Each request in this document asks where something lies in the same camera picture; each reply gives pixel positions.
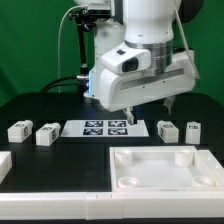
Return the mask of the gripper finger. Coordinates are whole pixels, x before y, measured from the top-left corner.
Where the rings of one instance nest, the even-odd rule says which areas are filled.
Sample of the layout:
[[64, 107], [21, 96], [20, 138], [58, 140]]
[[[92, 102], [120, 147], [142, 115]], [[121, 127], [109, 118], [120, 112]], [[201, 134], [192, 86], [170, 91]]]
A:
[[171, 114], [172, 112], [172, 107], [175, 103], [176, 97], [175, 96], [171, 96], [165, 99], [164, 101], [164, 106], [167, 108], [167, 113]]
[[124, 113], [126, 114], [126, 118], [127, 118], [128, 123], [130, 125], [134, 125], [135, 124], [135, 117], [132, 114], [132, 108], [131, 107], [126, 108], [124, 110]]

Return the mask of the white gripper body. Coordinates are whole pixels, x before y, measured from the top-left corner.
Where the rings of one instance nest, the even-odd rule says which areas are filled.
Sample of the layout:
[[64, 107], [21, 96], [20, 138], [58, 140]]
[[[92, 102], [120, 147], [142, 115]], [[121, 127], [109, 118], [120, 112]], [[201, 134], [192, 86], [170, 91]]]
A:
[[188, 92], [195, 86], [195, 72], [191, 65], [171, 65], [158, 76], [143, 72], [117, 75], [105, 69], [99, 81], [100, 103], [114, 112], [147, 102]]

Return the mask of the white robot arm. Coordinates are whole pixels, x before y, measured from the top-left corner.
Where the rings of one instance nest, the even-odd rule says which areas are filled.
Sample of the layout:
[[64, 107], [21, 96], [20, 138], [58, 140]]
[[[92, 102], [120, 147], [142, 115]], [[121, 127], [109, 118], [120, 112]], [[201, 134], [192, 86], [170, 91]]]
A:
[[104, 109], [122, 110], [135, 122], [133, 108], [192, 90], [199, 78], [194, 51], [173, 47], [172, 26], [190, 0], [74, 0], [78, 31], [94, 33], [95, 63], [87, 67], [80, 48], [84, 96]]

